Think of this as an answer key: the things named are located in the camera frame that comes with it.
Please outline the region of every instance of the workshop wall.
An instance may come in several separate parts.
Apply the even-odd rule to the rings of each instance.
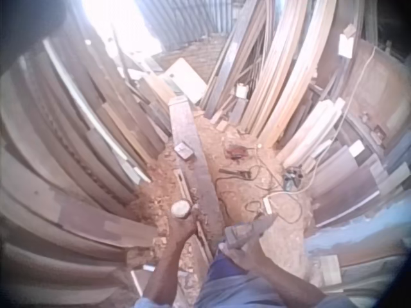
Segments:
[[[167,70],[178,58],[184,58],[197,74],[207,82],[226,39],[225,35],[212,34],[210,37],[203,38],[201,41],[194,42],[180,50],[154,55],[153,59],[164,70]]]

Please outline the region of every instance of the corrugated metal wall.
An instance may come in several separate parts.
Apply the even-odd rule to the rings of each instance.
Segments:
[[[244,1],[136,0],[151,31],[166,51],[173,51],[211,33],[229,33]]]

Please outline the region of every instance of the dirt floor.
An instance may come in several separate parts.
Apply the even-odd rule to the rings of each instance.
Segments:
[[[256,140],[249,135],[239,134],[233,127],[229,126],[221,133],[202,115],[195,115],[195,121],[214,181],[227,176],[219,173],[220,168],[249,169],[252,177],[255,177],[254,181],[221,179],[217,183],[217,193],[223,200],[222,207],[225,208],[231,224],[252,221],[256,214],[263,210],[262,199],[268,191],[280,189],[272,175],[264,167],[259,167],[266,165],[275,178],[281,181],[282,167],[276,162],[275,151],[256,150]],[[223,149],[230,144],[249,148],[249,156],[240,161],[227,159]],[[173,141],[170,140],[156,164],[150,166],[149,173],[153,182],[139,186],[139,199],[130,205],[139,221],[156,225],[159,230],[159,237],[155,240],[152,252],[152,264],[157,262],[166,244],[168,210],[173,202],[181,199],[173,173],[173,169],[177,167],[176,159]],[[274,196],[271,202],[273,211],[281,218],[277,218],[271,229],[265,232],[261,245],[265,253],[278,265],[299,277],[307,278],[310,271],[303,252],[303,239],[304,229],[312,217],[308,199],[299,195],[297,202],[283,194]],[[200,289],[193,273],[192,260],[191,247],[186,245],[180,260],[180,269],[184,274],[180,278],[180,284],[191,304]]]

